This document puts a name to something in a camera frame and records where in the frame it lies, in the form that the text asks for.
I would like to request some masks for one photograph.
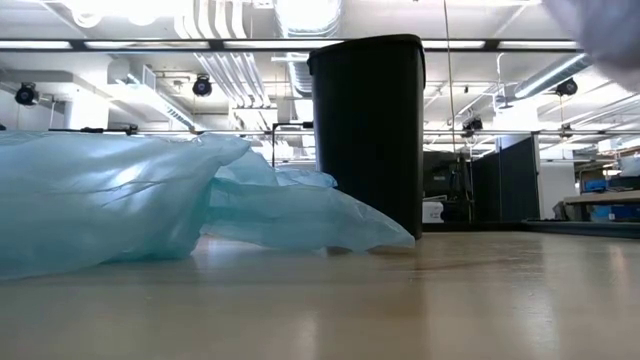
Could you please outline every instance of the black trash can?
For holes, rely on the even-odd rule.
[[[311,52],[319,170],[338,189],[422,235],[422,42],[358,39]]]

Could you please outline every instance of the cable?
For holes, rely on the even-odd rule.
[[[447,32],[447,61],[449,67],[449,105],[451,106],[451,137],[453,139],[453,152],[456,152],[456,111],[453,108],[453,68],[451,65],[451,43],[449,36],[449,12],[447,10],[447,0],[443,0],[444,5],[444,24]]]
[[[53,112],[55,111],[55,107],[56,107],[56,100],[55,99],[51,99],[51,117],[49,118],[49,129],[53,128]]]

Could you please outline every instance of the plastic sheet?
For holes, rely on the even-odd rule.
[[[273,248],[362,252],[415,240],[386,215],[333,188],[214,180],[204,234]]]
[[[319,171],[309,171],[302,169],[277,169],[276,177],[281,186],[288,185],[309,185],[320,187],[336,187],[338,182],[333,176]]]
[[[640,1],[544,0],[551,15],[602,73],[640,91]]]
[[[0,168],[0,279],[186,257],[201,232],[290,249],[414,244],[330,176],[276,173],[236,137],[3,132]],[[280,186],[282,174],[320,186]]]
[[[0,134],[0,279],[184,257],[239,138]]]

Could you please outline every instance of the gray partition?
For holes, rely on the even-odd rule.
[[[536,148],[527,137],[473,162],[476,221],[540,218]]]

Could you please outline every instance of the table surface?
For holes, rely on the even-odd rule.
[[[0,283],[13,359],[640,359],[640,244],[425,234],[414,254],[205,239],[190,259]]]
[[[630,204],[640,203],[640,190],[582,194],[564,199],[565,204]]]

